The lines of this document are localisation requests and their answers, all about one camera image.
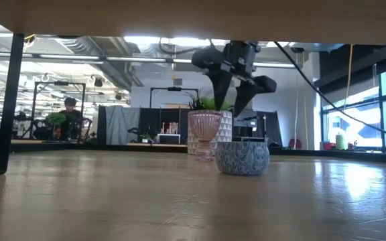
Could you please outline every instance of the potted plant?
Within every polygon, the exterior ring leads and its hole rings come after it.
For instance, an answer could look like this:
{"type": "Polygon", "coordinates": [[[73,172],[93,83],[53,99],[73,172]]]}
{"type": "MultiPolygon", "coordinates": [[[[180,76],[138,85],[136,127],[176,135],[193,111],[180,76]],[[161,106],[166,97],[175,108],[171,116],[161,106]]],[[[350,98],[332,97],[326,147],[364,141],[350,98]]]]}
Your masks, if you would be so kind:
{"type": "MultiPolygon", "coordinates": [[[[215,112],[216,107],[214,98],[207,97],[210,92],[205,93],[201,96],[202,90],[199,91],[199,98],[191,93],[187,95],[191,98],[189,102],[190,112],[215,112]]],[[[221,113],[221,122],[218,130],[211,140],[210,144],[213,150],[217,148],[217,142],[231,142],[232,141],[232,112],[230,111],[232,106],[228,102],[224,102],[221,106],[219,113],[221,113]]],[[[188,154],[195,155],[196,148],[199,145],[198,138],[192,131],[192,125],[190,119],[188,123],[188,139],[187,139],[188,154]]]]}
{"type": "Polygon", "coordinates": [[[139,137],[141,137],[142,143],[148,143],[148,140],[151,140],[151,137],[148,133],[140,134],[139,137]]]}
{"type": "Polygon", "coordinates": [[[54,112],[47,117],[48,124],[52,127],[52,138],[56,140],[56,130],[66,121],[66,117],[62,113],[54,112]]]}

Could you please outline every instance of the person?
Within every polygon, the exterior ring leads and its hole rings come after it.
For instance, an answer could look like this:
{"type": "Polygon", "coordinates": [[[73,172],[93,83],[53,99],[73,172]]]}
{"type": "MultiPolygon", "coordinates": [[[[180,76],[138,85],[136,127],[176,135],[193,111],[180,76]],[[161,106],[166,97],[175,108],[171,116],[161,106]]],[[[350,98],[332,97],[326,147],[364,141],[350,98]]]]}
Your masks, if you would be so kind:
{"type": "Polygon", "coordinates": [[[81,123],[83,116],[81,112],[75,109],[77,100],[68,97],[64,101],[65,110],[60,111],[64,114],[66,120],[60,126],[60,140],[67,141],[68,138],[77,138],[78,136],[78,125],[81,123]]]}

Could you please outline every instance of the black cable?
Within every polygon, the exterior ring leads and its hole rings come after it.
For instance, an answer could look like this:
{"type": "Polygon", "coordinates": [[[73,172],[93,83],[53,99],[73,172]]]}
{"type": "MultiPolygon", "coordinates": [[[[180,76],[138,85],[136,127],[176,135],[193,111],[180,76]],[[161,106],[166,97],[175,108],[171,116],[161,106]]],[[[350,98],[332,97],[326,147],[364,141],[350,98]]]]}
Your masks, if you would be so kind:
{"type": "Polygon", "coordinates": [[[276,44],[276,46],[282,51],[282,53],[288,58],[288,60],[294,65],[294,67],[298,70],[298,72],[300,73],[300,75],[303,77],[303,79],[306,81],[306,83],[309,84],[309,86],[311,86],[311,88],[313,90],[315,90],[328,104],[330,104],[330,106],[332,106],[335,110],[337,110],[338,112],[342,113],[343,115],[347,116],[348,118],[351,118],[352,120],[354,121],[357,121],[357,122],[360,122],[361,124],[363,125],[366,125],[368,127],[371,127],[372,129],[375,129],[377,131],[381,131],[382,133],[385,133],[386,134],[386,131],[383,130],[383,129],[380,129],[380,128],[377,128],[377,127],[374,127],[373,125],[370,125],[370,124],[367,124],[365,123],[364,121],[361,121],[361,120],[358,120],[354,117],[352,117],[351,115],[345,113],[344,111],[340,110],[339,107],[336,107],[331,101],[329,101],[327,99],[327,97],[324,96],[323,93],[321,93],[321,91],[319,89],[317,89],[313,83],[311,83],[308,79],[308,77],[306,77],[306,75],[302,72],[302,70],[299,68],[299,66],[297,65],[297,63],[293,60],[293,58],[286,52],[286,50],[278,43],[278,42],[274,42],[276,44]]]}
{"type": "Polygon", "coordinates": [[[185,53],[190,53],[190,52],[193,52],[193,51],[196,51],[196,50],[201,50],[202,48],[200,47],[196,47],[196,48],[189,48],[187,50],[181,50],[181,51],[178,51],[178,52],[171,52],[171,51],[167,51],[164,49],[163,47],[163,44],[162,44],[162,38],[159,39],[159,50],[160,52],[164,53],[164,54],[171,54],[171,55],[174,55],[174,54],[185,54],[185,53]]]}

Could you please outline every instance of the ceramic bowl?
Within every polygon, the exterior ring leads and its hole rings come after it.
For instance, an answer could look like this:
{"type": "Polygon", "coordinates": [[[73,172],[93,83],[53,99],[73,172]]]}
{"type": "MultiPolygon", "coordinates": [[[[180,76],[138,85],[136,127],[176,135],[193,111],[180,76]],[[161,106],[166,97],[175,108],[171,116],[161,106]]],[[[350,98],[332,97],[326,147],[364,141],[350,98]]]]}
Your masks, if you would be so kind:
{"type": "Polygon", "coordinates": [[[266,142],[219,142],[215,162],[226,174],[261,175],[269,165],[269,149],[266,142]]]}

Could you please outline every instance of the table surface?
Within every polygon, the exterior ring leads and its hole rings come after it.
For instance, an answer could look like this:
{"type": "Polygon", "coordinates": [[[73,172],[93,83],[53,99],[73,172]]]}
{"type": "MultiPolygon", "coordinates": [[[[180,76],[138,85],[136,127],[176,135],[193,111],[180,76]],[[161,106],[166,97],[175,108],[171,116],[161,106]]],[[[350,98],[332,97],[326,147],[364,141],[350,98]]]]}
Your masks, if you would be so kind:
{"type": "Polygon", "coordinates": [[[386,240],[386,164],[272,157],[239,177],[186,154],[13,154],[0,240],[386,240]]]}

